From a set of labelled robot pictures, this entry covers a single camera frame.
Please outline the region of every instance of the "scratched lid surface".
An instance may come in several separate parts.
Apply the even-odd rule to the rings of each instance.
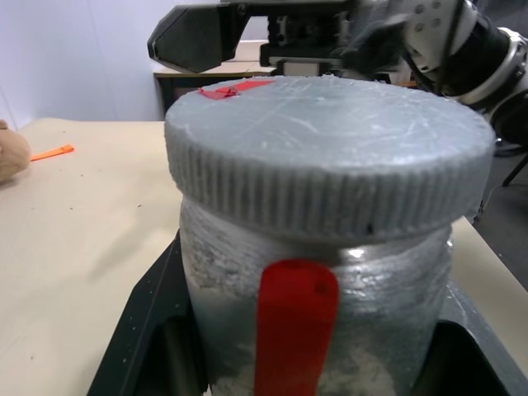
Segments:
[[[469,108],[378,82],[250,80],[272,83],[221,100],[191,92],[167,113],[172,176],[215,213],[365,243],[440,227],[480,200],[494,133]]]

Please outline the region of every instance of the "red plastic strip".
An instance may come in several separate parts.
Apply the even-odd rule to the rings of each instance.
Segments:
[[[262,87],[264,85],[271,84],[271,83],[273,83],[273,80],[247,80],[247,81],[240,82],[234,85],[234,87],[238,91],[247,91],[248,89]]]
[[[203,96],[208,97],[209,99],[219,100],[225,99],[226,97],[234,97],[235,95],[238,95],[238,93],[241,91],[247,91],[248,89],[253,89],[256,87],[262,87],[263,85],[267,85],[270,83],[273,83],[273,80],[249,80],[228,87],[221,87],[214,91],[206,91],[204,88],[200,88],[198,91]]]
[[[271,264],[257,308],[255,396],[315,396],[337,317],[339,287],[308,260]]]

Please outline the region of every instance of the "cable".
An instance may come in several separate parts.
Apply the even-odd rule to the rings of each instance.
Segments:
[[[508,189],[510,187],[527,187],[527,186],[528,185],[526,184],[511,184],[508,186]],[[480,209],[478,211],[479,215],[481,215],[482,213],[486,211],[486,209],[489,206],[490,201],[492,200],[493,193],[501,187],[504,187],[504,186],[502,184],[499,184],[498,186],[495,186],[494,188],[491,189],[491,191],[488,193],[488,197],[486,198],[486,200],[483,200],[482,203],[480,204]]]
[[[418,66],[414,63],[410,53],[408,51],[404,51],[402,54],[402,58],[409,65],[409,68],[411,69],[412,74],[414,74],[414,78],[416,79],[420,87],[422,89],[425,88],[423,89],[424,91],[434,92],[435,88],[432,85],[431,81],[423,75]]]
[[[442,88],[444,87],[444,80],[446,79],[447,62],[449,60],[453,43],[455,42],[456,31],[459,28],[460,18],[462,17],[462,11],[464,10],[465,0],[458,0],[453,11],[453,20],[451,21],[449,33],[447,35],[447,41],[442,51],[442,59],[440,63],[440,72],[438,76],[438,82],[436,84],[436,95],[442,94]]]

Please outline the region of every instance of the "beige table surface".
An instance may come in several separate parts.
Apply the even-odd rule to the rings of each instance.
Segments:
[[[32,163],[0,186],[0,395],[84,395],[130,291],[171,242],[182,199],[161,122],[38,120]],[[528,374],[528,294],[465,221],[454,278]]]

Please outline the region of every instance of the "plastic jar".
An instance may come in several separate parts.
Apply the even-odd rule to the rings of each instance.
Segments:
[[[324,263],[339,284],[317,395],[409,394],[444,299],[450,223],[479,203],[493,131],[425,92],[266,80],[223,100],[189,93],[167,113],[213,395],[254,394],[259,282],[288,258]]]

